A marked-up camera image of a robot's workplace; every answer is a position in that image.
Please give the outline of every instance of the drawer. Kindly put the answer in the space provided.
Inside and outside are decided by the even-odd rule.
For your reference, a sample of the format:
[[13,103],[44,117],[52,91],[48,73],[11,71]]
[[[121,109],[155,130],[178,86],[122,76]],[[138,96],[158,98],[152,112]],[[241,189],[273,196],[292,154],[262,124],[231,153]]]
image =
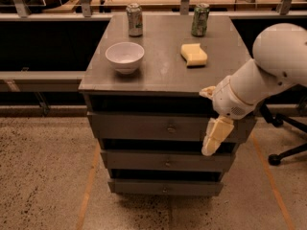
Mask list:
[[218,196],[223,188],[223,183],[110,179],[108,186],[115,194]]
[[116,194],[217,196],[223,187],[218,172],[109,171],[108,185]]
[[210,157],[197,153],[182,154],[154,150],[103,149],[102,157],[108,169],[228,172],[234,154],[215,154]]
[[[88,113],[94,135],[98,139],[149,139],[202,141],[209,118],[202,116],[138,115]],[[244,143],[256,121],[247,117],[234,122],[226,142]]]

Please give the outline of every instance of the can lid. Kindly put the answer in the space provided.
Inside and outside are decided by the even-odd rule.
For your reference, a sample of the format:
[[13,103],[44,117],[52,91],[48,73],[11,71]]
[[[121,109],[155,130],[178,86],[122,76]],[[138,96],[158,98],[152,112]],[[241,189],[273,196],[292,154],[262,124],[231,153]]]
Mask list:
[[209,8],[210,6],[208,4],[200,3],[196,5],[197,8]]
[[130,4],[128,4],[128,7],[135,9],[135,8],[139,8],[140,5],[138,3],[130,3]]

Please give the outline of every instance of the office chair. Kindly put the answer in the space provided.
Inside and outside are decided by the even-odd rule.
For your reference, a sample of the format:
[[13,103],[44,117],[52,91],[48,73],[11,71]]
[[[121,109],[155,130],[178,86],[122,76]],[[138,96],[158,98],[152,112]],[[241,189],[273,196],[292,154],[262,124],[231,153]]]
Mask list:
[[[287,122],[293,127],[296,127],[302,130],[303,132],[307,133],[307,125],[304,125],[303,123],[298,122],[292,118],[289,118],[283,114],[277,113],[275,117],[273,118],[272,113],[270,112],[270,110],[268,109],[265,103],[261,105],[261,107],[259,108],[259,111],[268,124],[273,124],[275,127],[281,127],[284,122]],[[270,165],[277,166],[281,163],[281,159],[291,156],[291,155],[301,153],[303,151],[307,151],[307,143],[300,145],[293,149],[288,149],[280,154],[271,154],[268,160],[269,160]]]

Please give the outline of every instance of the chair wheel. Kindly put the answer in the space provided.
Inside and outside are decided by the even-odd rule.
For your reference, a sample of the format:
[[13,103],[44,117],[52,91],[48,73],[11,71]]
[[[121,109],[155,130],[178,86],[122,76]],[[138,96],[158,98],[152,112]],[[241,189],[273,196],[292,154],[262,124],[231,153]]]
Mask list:
[[269,164],[277,166],[280,165],[280,157],[277,154],[272,154],[269,156]]
[[282,121],[282,119],[278,119],[278,118],[274,118],[272,120],[272,124],[275,126],[275,127],[281,127],[284,122]]

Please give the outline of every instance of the cabinet drawer front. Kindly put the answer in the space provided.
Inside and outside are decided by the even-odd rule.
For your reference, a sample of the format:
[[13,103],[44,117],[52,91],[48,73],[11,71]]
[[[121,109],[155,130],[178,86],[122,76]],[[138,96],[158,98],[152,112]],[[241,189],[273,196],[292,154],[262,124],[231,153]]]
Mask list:
[[110,179],[108,186],[116,194],[218,196],[223,183]]
[[108,169],[168,170],[221,172],[229,170],[235,155],[217,154],[205,157],[197,154],[171,154],[139,150],[102,150]]
[[208,118],[90,114],[96,138],[200,141]]

